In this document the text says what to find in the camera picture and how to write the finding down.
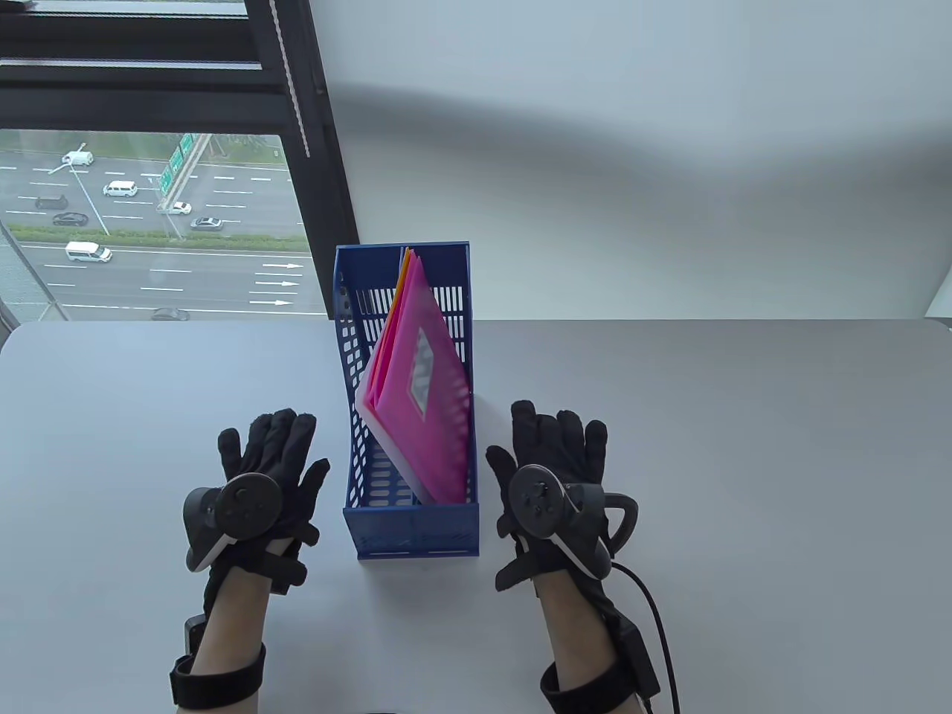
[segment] hand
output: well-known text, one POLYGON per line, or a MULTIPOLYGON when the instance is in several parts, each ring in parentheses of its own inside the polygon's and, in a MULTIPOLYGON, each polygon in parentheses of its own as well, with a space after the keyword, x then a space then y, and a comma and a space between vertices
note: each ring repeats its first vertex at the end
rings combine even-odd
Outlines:
POLYGON ((512 445, 516 459, 501 446, 490 446, 486 450, 486 460, 496 474, 503 499, 503 516, 497 530, 500 537, 512 535, 516 539, 516 560, 497 573, 497 590, 508 589, 542 573, 576 569, 557 546, 532 538, 518 528, 508 495, 509 482, 518 468, 538 464, 566 484, 600 484, 605 475, 607 442, 608 430, 600 421, 583 427, 582 420, 572 411, 560 411, 553 417, 536 414, 535 406, 529 401, 512 405, 512 445))
POLYGON ((330 470, 330 463, 322 459, 312 464, 301 478, 316 427, 317 421, 311 414, 298 415, 293 409, 262 414, 248 430, 244 454, 236 429, 225 429, 219 434, 218 451, 226 480, 252 471, 267 474, 281 487, 283 506, 269 531, 258 538, 229 545, 212 564, 205 590, 206 614, 211 612, 218 590, 232 567, 270 578, 271 591, 282 595, 291 585, 299 585, 306 578, 307 568, 297 558, 301 543, 317 543, 319 533, 310 519, 314 516, 318 491, 330 470), (272 542, 288 538, 293 540, 284 555, 279 556, 276 551, 283 544, 272 542))

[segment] table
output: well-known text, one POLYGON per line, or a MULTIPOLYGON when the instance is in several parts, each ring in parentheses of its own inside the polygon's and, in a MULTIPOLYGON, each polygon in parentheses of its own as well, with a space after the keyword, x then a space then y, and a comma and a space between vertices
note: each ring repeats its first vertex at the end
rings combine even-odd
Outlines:
MULTIPOLYGON (((477 436, 508 404, 609 426, 606 485, 641 504, 620 560, 666 625, 685 712, 940 711, 952 669, 952 340, 928 322, 487 322, 477 436)), ((0 351, 0 711, 170 710, 205 577, 181 506, 218 431, 293 406, 334 469, 307 583, 272 599, 262 712, 547 712, 531 587, 481 464, 478 559, 358 564, 341 508, 333 325, 26 325, 0 351)), ((636 588, 606 589, 649 642, 636 588)), ((655 711, 669 711, 663 694, 655 711)))

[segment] black cable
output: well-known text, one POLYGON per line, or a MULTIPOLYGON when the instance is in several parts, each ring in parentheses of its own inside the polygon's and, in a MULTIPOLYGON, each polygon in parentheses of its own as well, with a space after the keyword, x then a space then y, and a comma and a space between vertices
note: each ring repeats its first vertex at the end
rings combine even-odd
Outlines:
MULTIPOLYGON (((661 622, 661 613, 658 612, 658 606, 655 605, 654 598, 651 597, 651 593, 648 592, 647 585, 642 582, 642 579, 635 575, 631 570, 626 568, 620 563, 612 563, 612 567, 618 568, 625 575, 631 578, 635 585, 641 589, 642 593, 645 595, 645 599, 648 601, 648 606, 651 608, 651 614, 654 615, 655 626, 658 627, 658 639, 661 640, 661 650, 664 653, 664 668, 667 669, 667 683, 671 689, 671 709, 674 714, 681 714, 681 700, 678 699, 678 685, 674 681, 674 664, 671 663, 671 650, 667 646, 667 637, 664 634, 664 625, 661 622)), ((645 711, 647 714, 651 714, 651 704, 648 701, 645 701, 645 711)))

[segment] plastic folder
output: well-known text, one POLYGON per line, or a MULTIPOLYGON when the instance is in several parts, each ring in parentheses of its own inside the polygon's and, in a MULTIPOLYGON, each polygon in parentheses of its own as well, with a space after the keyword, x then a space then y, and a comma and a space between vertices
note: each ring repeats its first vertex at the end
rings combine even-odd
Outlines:
POLYGON ((408 250, 355 402, 422 504, 466 502, 469 399, 466 370, 423 263, 408 250))

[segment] highway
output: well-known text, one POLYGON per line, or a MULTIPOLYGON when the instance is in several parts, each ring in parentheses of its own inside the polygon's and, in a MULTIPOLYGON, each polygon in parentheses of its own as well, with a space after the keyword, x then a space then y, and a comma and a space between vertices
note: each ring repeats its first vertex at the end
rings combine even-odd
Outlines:
POLYGON ((74 320, 147 320, 159 307, 197 320, 327 313, 303 253, 114 248, 104 264, 71 262, 62 246, 20 245, 74 320))
POLYGON ((193 218, 212 216, 221 218, 225 226, 221 233, 209 236, 304 234, 290 174, 284 167, 199 164, 179 197, 192 205, 191 215, 162 216, 155 205, 161 198, 157 181, 165 162, 96 157, 91 166, 76 167, 75 175, 69 169, 49 174, 50 169, 58 166, 60 158, 52 154, 0 151, 0 217, 5 223, 50 226, 52 217, 61 211, 39 209, 33 202, 37 196, 64 194, 69 200, 65 210, 86 213, 88 228, 99 228, 91 201, 108 230, 171 232, 172 221, 180 232, 185 232, 193 218), (103 187, 116 180, 134 181, 138 194, 129 198, 104 196, 103 187))

